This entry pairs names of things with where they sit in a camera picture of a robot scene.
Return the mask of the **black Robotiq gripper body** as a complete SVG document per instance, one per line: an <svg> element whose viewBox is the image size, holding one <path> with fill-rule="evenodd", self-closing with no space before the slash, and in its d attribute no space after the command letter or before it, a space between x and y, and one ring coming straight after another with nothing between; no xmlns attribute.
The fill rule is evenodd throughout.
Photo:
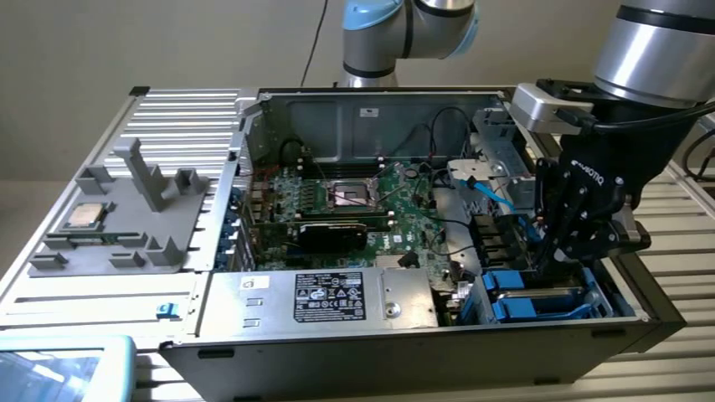
<svg viewBox="0 0 715 402"><path fill-rule="evenodd" d="M561 138L561 164L589 191L589 210L640 204L644 187L665 170L694 126L685 109L628 100L597 101L581 133Z"/></svg>

